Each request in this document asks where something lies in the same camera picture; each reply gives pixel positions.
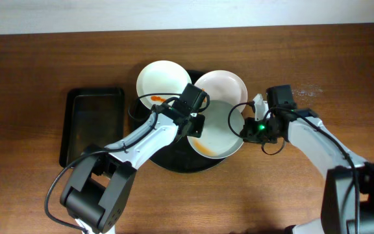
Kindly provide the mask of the light grey plate bottom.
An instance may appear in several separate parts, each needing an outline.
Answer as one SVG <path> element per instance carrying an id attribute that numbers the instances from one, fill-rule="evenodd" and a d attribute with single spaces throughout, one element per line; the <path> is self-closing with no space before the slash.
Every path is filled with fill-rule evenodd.
<path id="1" fill-rule="evenodd" d="M 210 159 L 223 159 L 237 152 L 243 139 L 236 136 L 228 125 L 230 103 L 214 100 L 201 114 L 205 116 L 202 134 L 199 138 L 188 136 L 191 147 L 200 155 Z"/>

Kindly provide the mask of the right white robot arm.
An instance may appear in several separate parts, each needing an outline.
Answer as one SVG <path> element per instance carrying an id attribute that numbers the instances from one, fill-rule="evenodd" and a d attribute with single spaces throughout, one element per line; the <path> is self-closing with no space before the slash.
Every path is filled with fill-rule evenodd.
<path id="1" fill-rule="evenodd" d="M 245 119 L 239 136 L 261 146 L 283 138 L 325 178 L 320 217 L 285 233 L 374 234 L 374 163 L 344 146 L 312 109 L 298 108 L 289 85 L 268 88 L 266 95 L 247 102 L 255 115 Z"/>

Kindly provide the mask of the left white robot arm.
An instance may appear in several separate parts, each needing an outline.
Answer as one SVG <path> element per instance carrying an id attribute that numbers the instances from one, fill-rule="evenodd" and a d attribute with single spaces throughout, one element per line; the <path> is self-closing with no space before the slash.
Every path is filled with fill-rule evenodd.
<path id="1" fill-rule="evenodd" d="M 145 122 L 125 138 L 103 148 L 90 146 L 65 167 L 72 173 L 60 204 L 75 219 L 66 226 L 82 233 L 107 233 L 125 209 L 136 173 L 157 151 L 180 138 L 200 137 L 210 96 L 188 84 L 151 107 Z"/>

